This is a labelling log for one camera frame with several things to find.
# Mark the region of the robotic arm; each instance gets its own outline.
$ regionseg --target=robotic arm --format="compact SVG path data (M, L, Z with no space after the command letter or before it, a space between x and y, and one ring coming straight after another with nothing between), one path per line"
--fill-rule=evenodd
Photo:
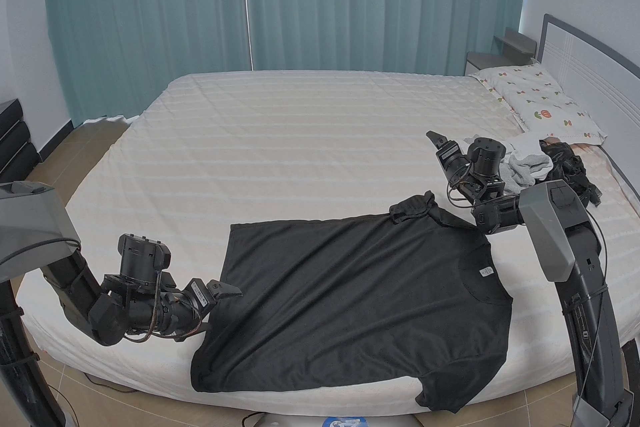
M33 426L74 423L53 399L31 352L10 279L40 268L69 322L104 346L151 336L183 341L209 328L203 320L218 301L242 295L234 286L216 280L205 286L198 278L179 290L165 271L171 253L160 241L125 234L118 252L120 274L105 275L99 285L52 187L0 185L0 375Z
M428 138L451 189L472 204L485 234L524 224L545 277L556 284L573 352L579 395L572 427L627 427L633 394L624 390L618 327L600 265L600 242L577 194L562 180L504 196L505 148L478 137L467 155L435 132Z

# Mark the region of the pillow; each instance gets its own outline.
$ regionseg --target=pillow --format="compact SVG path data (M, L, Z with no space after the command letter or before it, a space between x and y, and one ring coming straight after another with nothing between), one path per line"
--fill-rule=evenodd
M511 110L526 132L569 144L602 144L607 136L540 64L487 68L471 75Z

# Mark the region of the fitted sheet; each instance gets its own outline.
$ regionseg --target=fitted sheet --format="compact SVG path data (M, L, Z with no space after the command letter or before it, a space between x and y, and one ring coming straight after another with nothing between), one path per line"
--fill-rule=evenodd
M435 130L462 140L521 132L469 77L359 71L247 71L174 80L84 179L67 210L83 255L100 280L119 269L124 232L161 239L179 287L219 279L229 225L276 219L332 219L388 211L430 189L451 207ZM599 148L576 148L602 204L589 206L609 247L608 282L621 343L640 331L640 219ZM524 227L489 237L513 297L507 362L474 402L573 370L555 287L540 269ZM198 393L189 367L204 335L184 343L152 338L102 347L65 319L38 272L18 294L24 322L54 358L110 381L185 401L306 415L392 415L426 409L420 382L402 377L288 392Z

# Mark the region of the black t-shirt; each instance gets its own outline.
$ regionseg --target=black t-shirt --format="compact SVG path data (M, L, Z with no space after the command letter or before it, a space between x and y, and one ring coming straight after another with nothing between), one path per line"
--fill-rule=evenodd
M475 226L413 196L371 215L231 226L197 391L292 391L420 379L457 411L506 359L512 299Z

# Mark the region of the mattress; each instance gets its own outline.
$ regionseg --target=mattress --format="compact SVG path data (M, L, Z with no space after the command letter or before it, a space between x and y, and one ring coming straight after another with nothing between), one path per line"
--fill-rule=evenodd
M124 232L161 239L179 287L218 279L229 225L276 219L332 219L388 211L430 189L450 206L435 130L462 140L504 139L516 121L475 79L359 71L248 71L174 80L92 169L67 210L83 254L100 280L119 269ZM601 151L584 146L602 205L589 207L609 247L609 288L621 343L640 331L640 219ZM484 401L572 371L554 285L518 227L490 236L493 260L513 296L505 365L473 401ZM18 294L24 323L54 358L149 393L280 414L416 413L417 379L290 392L207 394L191 388L189 365L204 335L184 343L150 339L102 347L65 319L39 272Z

